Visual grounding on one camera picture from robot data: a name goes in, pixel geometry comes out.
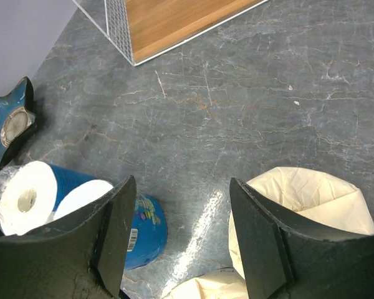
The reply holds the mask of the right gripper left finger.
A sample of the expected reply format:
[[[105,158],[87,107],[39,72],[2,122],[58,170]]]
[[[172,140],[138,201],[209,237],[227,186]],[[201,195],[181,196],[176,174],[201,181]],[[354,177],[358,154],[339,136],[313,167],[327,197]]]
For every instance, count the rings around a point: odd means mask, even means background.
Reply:
[[[0,230],[0,298],[125,298],[134,177],[24,235]]]

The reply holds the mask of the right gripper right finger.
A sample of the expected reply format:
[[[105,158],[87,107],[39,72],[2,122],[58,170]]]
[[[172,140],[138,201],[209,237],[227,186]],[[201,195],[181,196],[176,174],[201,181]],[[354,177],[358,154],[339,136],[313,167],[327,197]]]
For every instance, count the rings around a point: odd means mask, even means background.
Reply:
[[[374,235],[334,229],[229,185],[249,298],[374,298]]]

